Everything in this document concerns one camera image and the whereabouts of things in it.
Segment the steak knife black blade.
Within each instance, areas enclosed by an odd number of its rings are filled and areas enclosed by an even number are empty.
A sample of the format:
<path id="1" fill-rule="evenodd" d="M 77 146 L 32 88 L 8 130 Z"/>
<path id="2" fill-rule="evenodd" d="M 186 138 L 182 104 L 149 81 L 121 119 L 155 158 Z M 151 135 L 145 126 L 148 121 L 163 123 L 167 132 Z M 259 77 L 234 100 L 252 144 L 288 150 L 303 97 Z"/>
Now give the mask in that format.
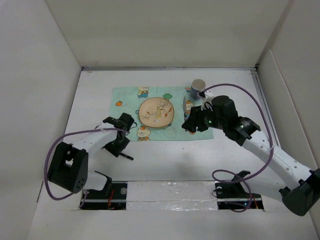
<path id="1" fill-rule="evenodd" d="M 187 103 L 186 103 L 185 96 L 183 97 L 182 108 L 183 108 L 184 121 L 186 121 L 188 119 L 188 114 L 187 114 Z"/>

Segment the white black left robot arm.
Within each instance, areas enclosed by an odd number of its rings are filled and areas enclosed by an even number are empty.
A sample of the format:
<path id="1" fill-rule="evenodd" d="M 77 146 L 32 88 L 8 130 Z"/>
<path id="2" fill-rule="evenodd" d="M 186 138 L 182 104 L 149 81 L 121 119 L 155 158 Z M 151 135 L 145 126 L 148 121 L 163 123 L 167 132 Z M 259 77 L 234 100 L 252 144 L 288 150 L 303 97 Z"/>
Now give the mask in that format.
<path id="1" fill-rule="evenodd" d="M 74 143 L 66 143 L 64 136 L 59 137 L 45 160 L 44 184 L 49 196 L 59 199 L 49 188 L 49 183 L 54 183 L 71 195 L 84 190 L 107 198 L 112 191 L 112 179 L 97 170 L 90 172 L 89 159 L 102 149 L 115 158 L 123 155 L 134 122 L 131 115 L 122 113 L 119 118 L 107 117 L 95 129 L 79 131 L 84 136 Z"/>

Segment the beige patterned plate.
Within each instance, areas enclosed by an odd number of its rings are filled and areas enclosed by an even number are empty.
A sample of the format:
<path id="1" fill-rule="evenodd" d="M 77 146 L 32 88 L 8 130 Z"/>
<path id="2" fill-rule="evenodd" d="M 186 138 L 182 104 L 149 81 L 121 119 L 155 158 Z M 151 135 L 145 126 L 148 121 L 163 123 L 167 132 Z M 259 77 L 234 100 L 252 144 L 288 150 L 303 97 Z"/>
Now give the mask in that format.
<path id="1" fill-rule="evenodd" d="M 138 109 L 140 122 L 149 128 L 164 128 L 173 122 L 175 110 L 173 104 L 161 97 L 145 100 Z"/>

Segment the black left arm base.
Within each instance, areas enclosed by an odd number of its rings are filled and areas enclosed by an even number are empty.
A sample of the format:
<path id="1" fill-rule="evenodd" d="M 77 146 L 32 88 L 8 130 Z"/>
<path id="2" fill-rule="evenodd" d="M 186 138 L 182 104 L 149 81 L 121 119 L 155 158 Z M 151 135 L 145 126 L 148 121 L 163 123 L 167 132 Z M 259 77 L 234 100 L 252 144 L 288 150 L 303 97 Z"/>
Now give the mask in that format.
<path id="1" fill-rule="evenodd" d="M 111 177 L 90 172 L 81 193 L 81 210 L 122 211 L 127 208 L 128 183 L 113 181 Z"/>

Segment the purple ceramic cup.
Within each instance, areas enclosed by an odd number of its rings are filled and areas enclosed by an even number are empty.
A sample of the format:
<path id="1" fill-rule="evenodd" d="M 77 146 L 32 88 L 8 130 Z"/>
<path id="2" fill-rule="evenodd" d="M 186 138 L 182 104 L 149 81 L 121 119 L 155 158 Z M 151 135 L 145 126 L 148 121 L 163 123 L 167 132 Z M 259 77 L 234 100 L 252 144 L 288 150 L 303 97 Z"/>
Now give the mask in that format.
<path id="1" fill-rule="evenodd" d="M 191 83 L 190 96 L 197 100 L 200 98 L 199 93 L 206 88 L 206 82 L 202 79 L 195 79 Z"/>

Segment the mint green cartoon cloth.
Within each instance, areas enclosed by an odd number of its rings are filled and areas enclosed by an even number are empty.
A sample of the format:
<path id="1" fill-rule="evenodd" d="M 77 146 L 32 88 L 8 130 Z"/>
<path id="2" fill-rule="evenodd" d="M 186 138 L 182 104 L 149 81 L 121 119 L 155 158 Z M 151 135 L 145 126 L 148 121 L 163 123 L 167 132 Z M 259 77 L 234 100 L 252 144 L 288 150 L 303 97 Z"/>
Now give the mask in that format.
<path id="1" fill-rule="evenodd" d="M 184 121 L 183 98 L 186 98 L 187 116 L 191 108 L 201 105 L 201 100 L 190 96 L 190 88 L 185 86 L 129 86 L 112 90 L 109 115 L 114 118 L 126 113 L 133 117 L 134 125 L 128 138 L 130 141 L 195 141 L 214 137 L 212 130 L 189 132 L 182 128 Z M 162 128 L 149 128 L 139 120 L 139 107 L 147 99 L 164 98 L 174 107 L 172 123 Z"/>

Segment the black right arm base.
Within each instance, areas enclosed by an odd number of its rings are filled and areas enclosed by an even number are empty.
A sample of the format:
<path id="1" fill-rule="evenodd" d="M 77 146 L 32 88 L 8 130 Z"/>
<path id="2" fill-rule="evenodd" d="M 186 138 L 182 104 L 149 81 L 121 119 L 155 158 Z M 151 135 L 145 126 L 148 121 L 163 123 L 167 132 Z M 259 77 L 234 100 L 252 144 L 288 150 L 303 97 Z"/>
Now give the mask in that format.
<path id="1" fill-rule="evenodd" d="M 241 212 L 245 208 L 249 210 L 264 210 L 262 197 L 260 194 L 252 193 L 250 201 L 250 193 L 247 187 L 242 183 L 225 184 L 215 182 L 215 190 L 211 195 L 217 199 L 218 210 L 231 210 L 233 212 Z"/>

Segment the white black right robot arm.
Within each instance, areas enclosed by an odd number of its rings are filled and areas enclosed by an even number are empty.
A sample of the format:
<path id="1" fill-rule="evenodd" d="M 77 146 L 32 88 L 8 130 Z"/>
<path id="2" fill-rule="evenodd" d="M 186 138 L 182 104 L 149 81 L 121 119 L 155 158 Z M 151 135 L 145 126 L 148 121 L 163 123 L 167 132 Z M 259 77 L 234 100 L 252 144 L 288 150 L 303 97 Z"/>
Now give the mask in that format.
<path id="1" fill-rule="evenodd" d="M 215 181 L 222 186 L 231 185 L 237 197 L 247 193 L 269 196 L 295 215 L 304 216 L 320 199 L 319 169 L 310 169 L 274 145 L 270 132 L 263 132 L 250 118 L 239 116 L 228 96 L 213 96 L 210 91 L 201 92 L 200 96 L 202 105 L 191 108 L 182 128 L 190 132 L 222 130 L 228 139 L 264 162 L 256 173 L 242 170 L 231 180 Z"/>

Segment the silver fork black handle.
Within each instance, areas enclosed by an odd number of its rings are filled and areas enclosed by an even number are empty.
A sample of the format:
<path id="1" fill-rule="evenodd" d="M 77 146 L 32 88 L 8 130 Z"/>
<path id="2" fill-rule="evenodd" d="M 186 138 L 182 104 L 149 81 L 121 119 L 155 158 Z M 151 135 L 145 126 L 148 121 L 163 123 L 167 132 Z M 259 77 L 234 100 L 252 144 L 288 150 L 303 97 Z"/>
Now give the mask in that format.
<path id="1" fill-rule="evenodd" d="M 122 157 L 124 157 L 124 158 L 126 158 L 126 159 L 129 159 L 129 160 L 131 160 L 131 161 L 134 160 L 133 157 L 131 157 L 131 156 L 129 156 L 129 155 L 126 155 L 126 154 L 124 154 L 124 153 L 122 153 L 122 152 L 121 152 L 119 155 L 122 156 Z"/>

